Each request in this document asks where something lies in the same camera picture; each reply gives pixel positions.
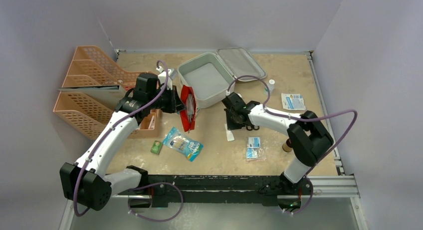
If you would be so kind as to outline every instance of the blue plastic package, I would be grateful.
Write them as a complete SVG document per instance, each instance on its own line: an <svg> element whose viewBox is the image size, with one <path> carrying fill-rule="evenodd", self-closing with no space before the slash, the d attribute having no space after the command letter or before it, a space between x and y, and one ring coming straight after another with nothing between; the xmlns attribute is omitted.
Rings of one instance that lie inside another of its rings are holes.
<svg viewBox="0 0 423 230"><path fill-rule="evenodd" d="M163 140L163 144L185 155L191 162L197 157L201 149L203 149L203 145L200 142L190 139L175 127L167 134Z"/></svg>

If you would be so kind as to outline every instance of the cable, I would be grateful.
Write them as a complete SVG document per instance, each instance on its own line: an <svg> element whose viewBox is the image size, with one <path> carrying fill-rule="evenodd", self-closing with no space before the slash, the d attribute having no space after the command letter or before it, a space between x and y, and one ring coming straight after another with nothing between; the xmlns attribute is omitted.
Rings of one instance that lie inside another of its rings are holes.
<svg viewBox="0 0 423 230"><path fill-rule="evenodd" d="M143 186L143 187L140 187L140 188L135 188L135 189L130 189L130 190L132 190L132 191L138 191L138 190L142 190L142 189L146 189L146 188L149 188L149 187L154 187L154 186L162 185L162 184L163 185L169 185L169 186L172 186L173 188L175 188L176 191L178 191L179 196L181 197L181 206L179 207L179 209L175 213L175 215L173 215L173 216L171 216L170 218L167 218L167 219L152 219L152 218L149 218L149 217L146 217L146 216L143 216L143 215L139 215L138 213L134 212L131 209L131 205L130 205L129 200L128 200L128 208L129 208L128 214L133 214L133 215L135 215L135 216L137 216L139 218L142 218L142 219L145 219L145 220L148 220L148 221L152 221L152 222L156 222L156 223L167 222L167 221L170 221L170 220L176 218L176 216L181 212L182 207L184 206L184 197L182 196L181 190L179 190L178 187L176 187L175 185L173 185L171 183L161 182L161 183L150 184L150 185L146 185L146 186Z"/></svg>
<svg viewBox="0 0 423 230"><path fill-rule="evenodd" d="M260 78L258 78L257 76L254 76L254 75L242 75L242 76L240 76L240 77L238 77L238 78L236 78L236 79L234 79L230 84L229 84L229 87L227 88L227 92L230 92L230 88L232 87L232 85L237 81L237 80L239 80L239 79L241 79L241 78L244 78L244 77L251 77L251 78L255 78L255 79L257 79L257 80L259 80L261 83L263 83L264 84L264 86L266 87L266 89L269 89L269 87L267 86L267 84L266 84L266 82L264 82L262 79L260 79ZM310 197L309 197L309 199L307 200L307 202L304 204L304 206L302 207L302 208L300 208L298 211L295 211L295 212L292 212L291 211L291 214L298 214L298 213L300 213L301 211L303 211L308 205L309 205L309 203L311 202L311 199L313 198L313 184L311 183L311 181L310 181L310 179L307 177L307 175L314 169L314 167L315 166L317 166L317 164L319 164L319 162L320 161L322 161L329 153L331 153L332 152L332 150L334 150L338 145L339 145L339 143L345 138L345 136L348 134L348 132L351 130L351 128L353 127L353 125L354 125L354 123L356 122L356 120L357 120L357 115L358 115L358 113L357 113L357 111L356 110L354 110L354 109L348 109L348 110L344 110L344 111L341 111L341 112L338 112L338 113L334 113L334 114L329 114L329 115L326 115L326 116L323 116L323 117L319 117L319 118L314 118L314 119L302 119L302 118L297 118L297 117L294 117L294 116L288 116L288 115L286 115L286 114L278 114L278 113L273 113L273 112L271 112L270 110L268 110L267 108L266 108L266 103L269 101L269 99L270 99L270 92L268 91L267 92L267 98L266 98L266 100L263 102L263 109L264 109L264 111L266 112L266 113L268 113L268 114L271 114L271 115L274 115L274 116L278 116L278 117L283 117L283 118L287 118L287 119L293 119L293 120L297 120L297 121L302 121L302 122L316 122L316 121L322 121L322 120L325 120L325 119L330 119L330 118L333 118L333 117L337 117L337 116L340 116L340 115L343 115L343 114L347 114L347 113L354 113L354 117L353 117L353 119L351 120L351 123L350 123L350 125L348 125L348 127L347 127L347 129L345 130L345 132L341 135L341 137L338 139L338 141L336 141L336 143L334 144L334 145L332 145L332 147L331 148L329 148L329 150L328 151L326 151L326 153L320 158L320 159L318 159L318 161L316 162L316 164L313 166L313 167L311 167L307 172L306 172L306 174L304 175L304 177L307 179L307 181L309 182L309 184L310 184L310 187L311 187L311 193L310 193Z"/></svg>
<svg viewBox="0 0 423 230"><path fill-rule="evenodd" d="M166 79L165 79L165 86L168 85L168 79L169 79L169 73L168 73L168 67L167 65L162 61L162 60L158 60L156 62L156 66L157 68L159 68L159 63L161 63L163 65L163 68L166 72ZM84 165L81 168L81 171L79 171L79 175L78 178L76 179L76 184L75 184L75 189L73 191L73 211L75 212L75 215L77 217L81 217L83 216L90 208L88 207L87 209L85 209L82 213L78 212L78 205L77 205L77 197L78 197L78 190L79 190L79 185L81 183L81 179L82 179L82 174L84 173L84 170L87 168L90 160L92 159L92 157L94 156L95 152L98 150L98 148L100 147L100 145L103 143L103 141L107 138L107 136L109 136L109 134L115 130L115 128L122 123L124 120L126 120L127 118L143 111L145 108L147 108L148 106L152 105L156 100L159 99L159 97L163 94L163 92L165 91L166 88L162 88L160 90L160 92L147 104L143 105L141 108L129 113L128 115L126 115L125 117L119 119L118 121L116 121L116 123L114 123L112 125L112 127L110 127L106 133L104 133L103 136L101 136L101 138L97 141L97 143L95 144L94 148L92 149L91 153L88 155L87 160L85 160Z"/></svg>

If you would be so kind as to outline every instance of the white bottle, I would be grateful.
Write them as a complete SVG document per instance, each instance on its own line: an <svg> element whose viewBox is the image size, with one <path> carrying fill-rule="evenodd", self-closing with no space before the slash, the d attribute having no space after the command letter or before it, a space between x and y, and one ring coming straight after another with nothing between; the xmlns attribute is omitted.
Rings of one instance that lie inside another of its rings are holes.
<svg viewBox="0 0 423 230"><path fill-rule="evenodd" d="M267 86L269 87L269 92L272 94L273 90L275 89L275 81L273 79L269 80L267 83ZM264 88L264 93L267 95L267 89Z"/></svg>

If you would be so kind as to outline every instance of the robotic arm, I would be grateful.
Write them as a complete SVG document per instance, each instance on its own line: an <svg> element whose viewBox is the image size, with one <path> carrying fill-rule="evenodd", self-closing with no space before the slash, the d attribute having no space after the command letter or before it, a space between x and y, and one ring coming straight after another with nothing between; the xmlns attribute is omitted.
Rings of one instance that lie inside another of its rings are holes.
<svg viewBox="0 0 423 230"><path fill-rule="evenodd" d="M246 127L251 131L266 127L289 137L295 158L280 176L281 181L289 185L298 183L333 145L332 137L320 121L305 123L271 115L264 111L262 104L256 101L246 104L236 93L229 94L222 102L226 107L226 123L229 130ZM269 110L303 119L317 118L311 111L291 114L270 108Z"/></svg>
<svg viewBox="0 0 423 230"><path fill-rule="evenodd" d="M107 136L106 132L113 128L117 121L153 100L160 92L160 88L157 86L161 87L161 81L164 80L165 74L162 72L157 76L152 73L141 73L137 78L135 88L130 89L119 101L109 123L93 145L75 164L65 163L62 166L60 179L63 193L67 199L73 200L76 180L86 160L89 163L85 169L82 169L83 177L79 185L77 202L94 210L102 209L111 196L127 189L143 186L146 183L148 172L140 168L129 166L122 172L106 175L107 167L126 138L139 127L152 109L161 109L165 113L177 113L185 109L178 96L176 86L165 86L166 90L152 105L121 122ZM100 139L103 141L90 159L89 155Z"/></svg>

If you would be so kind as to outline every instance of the table surface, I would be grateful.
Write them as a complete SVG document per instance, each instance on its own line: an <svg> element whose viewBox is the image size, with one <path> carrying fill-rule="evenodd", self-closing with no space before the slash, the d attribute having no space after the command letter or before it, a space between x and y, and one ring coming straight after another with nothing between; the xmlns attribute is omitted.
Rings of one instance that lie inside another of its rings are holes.
<svg viewBox="0 0 423 230"><path fill-rule="evenodd" d="M164 60L168 68L177 68L181 63L196 57L192 53L120 53L117 63L127 71L154 71L156 61ZM281 93L300 93L308 110L322 116L322 106L317 93L313 74L305 55L253 54L258 64L267 72L266 82L274 79L268 107L282 110ZM180 91L179 79L174 80ZM259 81L237 82L235 92L242 95L245 102L266 99L264 86ZM197 158L190 162L175 150L163 146L160 155L150 152L155 140L163 141L172 127L183 130L177 114L162 114L160 135L157 138L127 139L108 168L115 173L134 165L149 174L175 175L280 175L290 164L294 153L282 150L287 136L276 131L260 128L258 131L234 130L235 141L226 140L224 105L219 102L202 109L196 118L195 130L188 133L193 140L200 141L204 148ZM246 160L247 137L260 137L266 159ZM328 155L310 173L317 176L336 176L333 155Z"/></svg>

